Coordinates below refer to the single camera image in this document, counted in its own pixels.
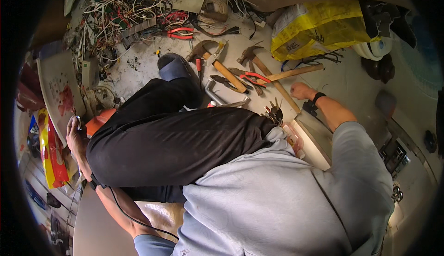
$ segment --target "hammer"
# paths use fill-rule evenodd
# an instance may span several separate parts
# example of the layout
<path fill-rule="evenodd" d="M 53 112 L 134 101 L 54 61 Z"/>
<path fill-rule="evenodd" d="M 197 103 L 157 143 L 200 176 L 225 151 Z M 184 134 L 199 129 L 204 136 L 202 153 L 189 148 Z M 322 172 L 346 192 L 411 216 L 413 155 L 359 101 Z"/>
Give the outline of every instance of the hammer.
<path fill-rule="evenodd" d="M 203 57 L 204 59 L 208 59 L 211 57 L 211 54 L 208 53 L 208 51 L 205 49 L 204 45 L 207 43 L 214 43 L 214 44 L 218 44 L 217 42 L 213 41 L 213 40 L 203 40 L 201 42 L 199 42 L 198 45 L 196 45 L 191 53 L 186 56 L 186 60 L 187 61 L 192 61 L 193 58 L 195 56 L 199 56 L 199 57 Z M 222 73 L 222 75 L 224 75 L 225 78 L 227 78 L 230 83 L 235 86 L 241 93 L 245 92 L 247 90 L 247 88 L 223 65 L 221 64 L 218 60 L 215 60 L 213 63 L 214 67 L 220 72 Z"/>
<path fill-rule="evenodd" d="M 258 66 L 258 68 L 262 71 L 262 73 L 265 76 L 271 76 L 272 75 L 271 71 L 268 70 L 268 68 L 262 63 L 262 61 L 258 57 L 256 57 L 256 54 L 253 52 L 253 50 L 257 48 L 263 48 L 263 47 L 260 46 L 248 47 L 247 49 L 244 50 L 242 56 L 237 60 L 237 62 L 243 64 L 245 59 L 249 59 Z M 301 109 L 299 109 L 293 98 L 291 98 L 290 94 L 288 94 L 288 92 L 285 90 L 282 84 L 279 81 L 272 81 L 271 83 L 274 85 L 274 87 L 277 88 L 277 90 L 288 102 L 288 104 L 290 104 L 290 106 L 293 108 L 296 114 L 299 114 L 301 112 Z"/>

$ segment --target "black pants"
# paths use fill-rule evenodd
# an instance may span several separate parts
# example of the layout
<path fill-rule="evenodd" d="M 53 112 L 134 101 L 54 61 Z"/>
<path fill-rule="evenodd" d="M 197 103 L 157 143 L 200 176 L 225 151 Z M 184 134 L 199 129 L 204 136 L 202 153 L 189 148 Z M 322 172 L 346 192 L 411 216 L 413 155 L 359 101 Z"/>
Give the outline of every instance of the black pants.
<path fill-rule="evenodd" d="M 184 202 L 182 186 L 269 145 L 264 137 L 275 125 L 249 110 L 179 113 L 195 93 L 189 79 L 152 79 L 128 99 L 86 149 L 97 180 L 134 200 Z"/>

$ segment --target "person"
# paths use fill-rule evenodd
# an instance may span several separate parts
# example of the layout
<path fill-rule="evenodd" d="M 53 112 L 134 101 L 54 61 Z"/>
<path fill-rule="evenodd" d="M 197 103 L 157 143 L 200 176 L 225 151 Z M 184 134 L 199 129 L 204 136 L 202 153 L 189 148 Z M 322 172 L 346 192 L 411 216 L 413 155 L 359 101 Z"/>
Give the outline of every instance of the person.
<path fill-rule="evenodd" d="M 199 89 L 176 54 L 162 79 L 131 97 L 86 145 L 77 119 L 67 143 L 139 255 L 377 255 L 394 210 L 392 178 L 364 128 L 340 103 L 303 83 L 333 133 L 332 166 L 295 157 L 285 132 L 239 108 L 198 107 Z M 177 244 L 134 203 L 186 201 Z"/>

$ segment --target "pliers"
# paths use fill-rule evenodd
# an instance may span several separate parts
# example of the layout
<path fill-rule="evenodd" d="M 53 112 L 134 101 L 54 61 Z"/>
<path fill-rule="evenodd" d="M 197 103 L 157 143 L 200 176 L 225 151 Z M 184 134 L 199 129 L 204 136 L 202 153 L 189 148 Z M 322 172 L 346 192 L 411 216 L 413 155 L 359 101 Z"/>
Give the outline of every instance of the pliers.
<path fill-rule="evenodd" d="M 243 70 L 240 70 L 240 69 L 235 68 L 235 67 L 231 67 L 231 68 L 229 68 L 228 70 L 229 70 L 231 73 L 233 73 L 234 75 L 239 76 L 239 78 L 244 79 L 244 80 L 248 80 L 250 83 L 252 83 L 252 84 L 255 85 L 255 86 L 259 86 L 259 87 L 267 88 L 265 85 L 256 82 L 255 79 L 251 79 L 250 76 L 253 76 L 253 77 L 256 77 L 256 78 L 262 79 L 262 80 L 264 80 L 265 82 L 271 82 L 269 79 L 267 79 L 266 77 L 264 77 L 264 76 L 262 76 L 262 75 L 260 75 L 260 74 L 258 74 L 258 73 L 248 72 L 248 71 L 243 71 Z"/>
<path fill-rule="evenodd" d="M 177 29 L 173 29 L 173 30 L 169 30 L 169 31 L 167 31 L 167 32 L 166 32 L 166 35 L 167 35 L 169 38 L 172 38 L 172 37 L 173 37 L 173 38 L 175 38 L 175 39 L 180 39 L 180 40 L 190 40 L 190 39 L 193 38 L 193 35 L 190 35 L 190 36 L 174 35 L 174 33 L 177 32 L 177 31 L 189 31 L 189 32 L 192 32 L 192 31 L 194 31 L 194 28 L 180 27 L 180 28 L 177 28 Z"/>
<path fill-rule="evenodd" d="M 225 78 L 225 77 L 222 77 L 222 76 L 219 76 L 219 75 L 210 75 L 210 78 L 212 78 L 212 79 L 213 79 L 214 81 L 216 81 L 216 82 L 222 83 L 225 87 L 228 87 L 228 88 L 231 89 L 232 91 L 242 93 L 242 92 L 241 92 L 240 90 L 238 90 L 236 87 L 232 86 L 232 85 L 230 84 L 230 81 L 229 81 L 227 78 Z M 251 86 L 247 85 L 246 83 L 244 83 L 244 82 L 242 82 L 242 83 L 244 84 L 244 86 L 245 86 L 246 88 L 248 88 L 248 89 L 250 89 L 250 90 L 253 89 Z"/>

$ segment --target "wooden stick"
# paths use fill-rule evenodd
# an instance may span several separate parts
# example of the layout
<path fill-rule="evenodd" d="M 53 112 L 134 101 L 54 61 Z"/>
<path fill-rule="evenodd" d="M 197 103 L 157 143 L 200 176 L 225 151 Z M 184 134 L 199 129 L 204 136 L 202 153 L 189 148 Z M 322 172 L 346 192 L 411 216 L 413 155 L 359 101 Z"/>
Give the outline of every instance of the wooden stick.
<path fill-rule="evenodd" d="M 300 68 L 287 70 L 287 71 L 280 72 L 278 74 L 272 74 L 272 75 L 266 76 L 266 77 L 270 81 L 277 81 L 277 80 L 284 79 L 287 77 L 299 75 L 302 73 L 312 72 L 312 71 L 316 71 L 316 70 L 321 70 L 321 69 L 324 69 L 323 64 L 315 64 L 315 65 L 310 65 L 310 66 L 306 66 L 306 67 L 300 67 Z M 264 84 L 266 82 L 261 79 L 258 79 L 258 83 Z"/>
<path fill-rule="evenodd" d="M 206 52 L 203 54 L 204 59 L 208 59 L 211 56 L 210 53 Z M 233 86 L 235 86 L 240 93 L 243 93 L 247 90 L 247 88 L 228 70 L 226 67 L 221 64 L 218 60 L 215 60 L 213 63 L 214 67 L 227 78 Z"/>
<path fill-rule="evenodd" d="M 262 61 L 258 59 L 258 57 L 254 57 L 253 63 L 255 63 L 258 66 L 258 68 L 262 71 L 262 73 L 265 76 L 272 75 L 271 71 L 268 70 L 268 68 L 262 63 Z M 293 108 L 296 114 L 299 114 L 301 112 L 301 109 L 299 109 L 293 98 L 291 98 L 290 94 L 288 94 L 288 92 L 281 85 L 281 83 L 279 81 L 272 81 L 271 83 L 280 92 L 280 94 L 284 97 L 284 99 L 288 102 L 288 104 L 290 104 L 290 106 Z"/>

